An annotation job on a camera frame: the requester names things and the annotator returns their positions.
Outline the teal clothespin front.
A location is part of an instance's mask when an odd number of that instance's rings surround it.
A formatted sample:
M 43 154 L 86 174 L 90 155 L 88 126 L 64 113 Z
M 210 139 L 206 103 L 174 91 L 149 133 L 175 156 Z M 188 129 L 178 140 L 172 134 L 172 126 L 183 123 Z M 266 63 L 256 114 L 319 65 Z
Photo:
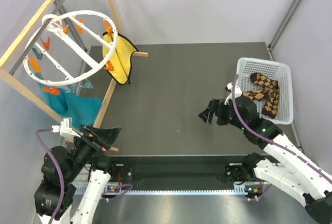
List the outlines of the teal clothespin front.
M 80 85 L 81 88 L 93 89 L 93 84 L 89 79 L 83 80 Z

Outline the brown argyle sock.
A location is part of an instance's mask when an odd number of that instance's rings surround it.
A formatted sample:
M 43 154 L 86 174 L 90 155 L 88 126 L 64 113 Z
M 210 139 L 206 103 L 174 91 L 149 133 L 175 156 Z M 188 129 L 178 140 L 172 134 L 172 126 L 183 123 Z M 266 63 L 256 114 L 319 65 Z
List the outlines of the brown argyle sock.
M 243 96 L 253 101 L 266 101 L 261 113 L 271 119 L 275 119 L 278 113 L 280 91 L 277 90 L 253 90 L 242 93 Z
M 267 99 L 271 93 L 279 88 L 278 81 L 271 80 L 260 73 L 251 74 L 250 80 L 254 85 L 260 86 L 260 89 L 252 91 L 257 99 Z

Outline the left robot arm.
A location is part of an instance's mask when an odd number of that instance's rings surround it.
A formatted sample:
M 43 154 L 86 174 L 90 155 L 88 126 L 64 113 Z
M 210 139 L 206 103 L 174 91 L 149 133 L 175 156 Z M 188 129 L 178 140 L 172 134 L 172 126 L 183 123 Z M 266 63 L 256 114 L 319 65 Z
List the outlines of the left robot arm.
M 122 128 L 99 129 L 89 125 L 73 133 L 74 147 L 46 149 L 41 167 L 43 179 L 34 194 L 42 223 L 92 223 L 106 184 L 116 178 L 115 159 L 105 152 L 112 148 Z M 73 182 L 89 164 L 88 185 L 74 215 L 71 215 L 76 187 Z

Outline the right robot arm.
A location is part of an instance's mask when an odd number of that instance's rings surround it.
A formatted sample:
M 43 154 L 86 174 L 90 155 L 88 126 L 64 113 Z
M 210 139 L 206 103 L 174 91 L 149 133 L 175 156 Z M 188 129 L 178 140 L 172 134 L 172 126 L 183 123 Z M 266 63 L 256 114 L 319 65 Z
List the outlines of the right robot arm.
M 303 206 L 317 223 L 331 223 L 331 175 L 301 152 L 270 120 L 260 117 L 253 101 L 210 100 L 198 117 L 219 126 L 232 125 L 243 131 L 248 141 L 277 160 L 253 153 L 243 161 L 242 174 L 248 180 L 262 179 L 279 188 Z

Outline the teal cloth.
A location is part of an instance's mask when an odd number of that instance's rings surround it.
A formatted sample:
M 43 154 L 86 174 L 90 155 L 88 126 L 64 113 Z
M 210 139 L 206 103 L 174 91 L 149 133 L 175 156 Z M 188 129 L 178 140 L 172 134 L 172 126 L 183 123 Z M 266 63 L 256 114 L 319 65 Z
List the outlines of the teal cloth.
M 74 128 L 80 130 L 82 125 L 93 125 L 102 105 L 102 100 L 95 97 L 81 97 L 75 93 L 59 88 L 60 94 L 54 95 L 39 88 L 48 106 L 62 118 L 71 117 Z

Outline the white plastic basket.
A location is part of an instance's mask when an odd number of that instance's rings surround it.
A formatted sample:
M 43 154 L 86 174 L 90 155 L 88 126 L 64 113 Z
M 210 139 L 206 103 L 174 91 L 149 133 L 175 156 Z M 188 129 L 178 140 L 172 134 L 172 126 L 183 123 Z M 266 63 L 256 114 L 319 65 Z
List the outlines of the white plastic basket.
M 283 63 L 240 58 L 237 85 L 253 101 L 261 117 L 276 124 L 293 122 L 293 91 L 290 68 Z

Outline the orange clothespin on teal cloth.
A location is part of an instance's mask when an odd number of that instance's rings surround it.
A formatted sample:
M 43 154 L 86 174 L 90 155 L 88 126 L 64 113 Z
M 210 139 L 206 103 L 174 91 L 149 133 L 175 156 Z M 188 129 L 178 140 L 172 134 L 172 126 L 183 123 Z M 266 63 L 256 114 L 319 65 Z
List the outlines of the orange clothespin on teal cloth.
M 53 95 L 60 95 L 61 94 L 60 90 L 55 86 L 42 87 L 42 90 L 46 93 L 53 94 Z

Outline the yellow cloth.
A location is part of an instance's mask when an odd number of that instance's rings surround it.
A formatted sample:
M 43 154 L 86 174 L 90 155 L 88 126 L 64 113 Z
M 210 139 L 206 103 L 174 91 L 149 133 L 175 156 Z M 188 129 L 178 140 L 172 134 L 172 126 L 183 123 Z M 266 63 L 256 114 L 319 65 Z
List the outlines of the yellow cloth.
M 116 50 L 109 59 L 111 61 L 114 70 L 107 71 L 112 79 L 120 85 L 130 83 L 130 77 L 132 72 L 132 56 L 138 49 L 136 46 L 125 36 L 118 34 L 118 41 Z

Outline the orange clothespin on yellow cloth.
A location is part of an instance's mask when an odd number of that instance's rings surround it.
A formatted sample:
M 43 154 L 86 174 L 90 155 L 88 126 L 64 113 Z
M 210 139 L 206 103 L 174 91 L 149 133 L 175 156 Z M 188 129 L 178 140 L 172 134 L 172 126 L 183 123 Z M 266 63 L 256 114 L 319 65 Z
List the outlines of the orange clothespin on yellow cloth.
M 108 35 L 110 35 L 113 31 L 112 25 L 107 21 L 106 18 L 103 19 L 103 24 L 104 24 L 104 28 L 105 28 L 106 33 Z

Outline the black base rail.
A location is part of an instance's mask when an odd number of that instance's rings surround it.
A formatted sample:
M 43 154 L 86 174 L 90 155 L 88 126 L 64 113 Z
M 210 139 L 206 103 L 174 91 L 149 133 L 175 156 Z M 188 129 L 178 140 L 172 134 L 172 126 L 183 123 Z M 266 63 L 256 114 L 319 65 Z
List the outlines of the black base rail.
M 176 179 L 190 183 L 199 178 L 212 178 L 222 183 L 229 181 L 228 171 L 246 166 L 251 160 L 266 158 L 257 153 L 239 156 L 102 156 L 92 158 L 92 168 L 107 170 L 111 178 L 123 183 L 137 184 L 143 180 L 162 180 L 165 184 Z

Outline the wooden drying rack frame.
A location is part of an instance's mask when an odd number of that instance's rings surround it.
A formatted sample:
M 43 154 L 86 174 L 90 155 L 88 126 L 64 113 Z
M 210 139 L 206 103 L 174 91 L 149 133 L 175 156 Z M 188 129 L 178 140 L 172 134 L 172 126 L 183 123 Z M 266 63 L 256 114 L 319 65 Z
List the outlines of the wooden drying rack frame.
M 17 70 L 17 68 L 20 65 L 24 66 L 24 69 L 28 73 L 28 75 L 36 80 L 38 83 L 47 85 L 47 87 L 51 86 L 67 86 L 71 84 L 78 83 L 80 81 L 83 81 L 85 79 L 88 79 L 91 75 L 95 74 L 102 68 L 104 68 L 105 64 L 111 56 L 113 55 L 114 51 L 116 50 L 117 41 L 118 41 L 118 34 L 121 33 L 122 27 L 119 22 L 119 16 L 116 11 L 114 0 L 107 0 L 108 4 L 111 8 L 113 19 L 106 16 L 103 13 L 92 11 L 92 10 L 80 10 L 80 11 L 73 11 L 65 13 L 61 16 L 57 16 L 55 13 L 47 14 L 47 10 L 49 9 L 50 5 L 55 2 L 55 0 L 45 0 L 43 4 L 40 6 L 38 11 L 33 15 L 32 19 L 27 23 L 27 25 L 24 27 L 24 29 L 21 31 L 21 33 L 17 36 L 17 38 L 13 41 L 13 43 L 10 45 L 10 47 L 6 50 L 6 52 L 1 57 L 1 79 L 7 82 L 12 88 L 14 88 L 16 91 L 18 91 L 21 95 L 26 97 L 30 102 L 32 102 L 34 105 L 36 105 L 39 109 L 41 109 L 43 112 L 45 112 L 48 116 L 50 116 L 53 120 L 56 122 L 61 122 L 63 118 L 57 114 L 53 109 L 51 109 L 45 102 L 43 102 L 40 98 L 38 98 L 34 93 L 32 93 L 27 87 L 25 87 L 21 82 L 16 80 L 13 77 L 13 74 Z M 76 15 L 95 15 L 99 16 L 102 19 L 106 18 L 107 21 L 112 25 L 113 31 L 109 35 L 112 39 L 112 42 L 107 43 L 102 39 L 99 35 L 92 32 L 89 28 L 87 28 L 83 23 L 75 19 Z M 80 28 L 86 30 L 94 39 L 96 39 L 98 42 L 105 45 L 109 52 L 106 54 L 104 59 L 97 63 L 94 59 L 92 59 L 91 56 L 89 56 L 83 48 L 80 47 L 77 43 L 75 43 L 67 33 L 64 32 L 64 27 L 62 26 L 61 22 L 63 18 L 69 18 L 73 22 L 75 22 Z M 21 57 L 17 60 L 17 63 L 14 65 L 12 70 L 10 72 L 7 72 L 5 70 L 5 67 L 8 63 L 8 61 L 12 58 L 12 56 L 17 52 L 17 50 L 20 48 L 22 43 L 26 41 L 26 38 L 30 35 L 31 31 L 35 28 L 35 25 L 38 21 L 42 21 L 42 26 L 32 35 L 31 39 L 27 41 L 27 46 L 24 49 L 23 54 Z M 44 30 L 48 31 L 54 31 L 57 36 L 63 40 L 69 47 L 71 47 L 79 56 L 80 58 L 86 62 L 90 67 L 91 70 L 88 72 L 78 76 L 73 77 L 68 71 L 66 71 L 58 61 L 56 61 L 47 51 L 46 48 L 39 45 L 39 42 L 41 41 L 40 36 L 43 33 Z M 28 65 L 30 58 L 28 57 L 29 51 L 37 47 L 43 55 L 45 55 L 57 68 L 60 70 L 66 77 L 64 81 L 49 81 L 49 80 L 42 80 L 36 77 L 33 72 L 30 71 L 30 66 Z

